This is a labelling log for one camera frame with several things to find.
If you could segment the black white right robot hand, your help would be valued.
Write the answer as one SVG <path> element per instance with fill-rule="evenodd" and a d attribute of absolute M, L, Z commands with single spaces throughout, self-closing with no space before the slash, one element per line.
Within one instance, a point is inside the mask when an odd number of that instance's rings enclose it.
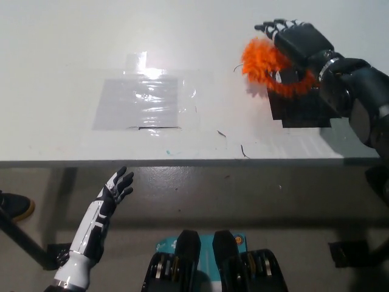
<path fill-rule="evenodd" d="M 255 30 L 264 33 L 291 62 L 286 69 L 269 72 L 277 83 L 283 85 L 300 82 L 308 73 L 318 80 L 326 67 L 342 57 L 311 23 L 275 19 L 255 25 Z"/>

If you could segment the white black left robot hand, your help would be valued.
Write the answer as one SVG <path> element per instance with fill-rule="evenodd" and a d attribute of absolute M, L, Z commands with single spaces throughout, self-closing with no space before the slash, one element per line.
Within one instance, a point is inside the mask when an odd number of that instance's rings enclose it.
<path fill-rule="evenodd" d="M 91 263 L 100 261 L 110 219 L 124 197 L 133 192 L 133 172 L 122 167 L 102 187 L 89 205 L 72 241 L 69 254 L 80 254 Z"/>

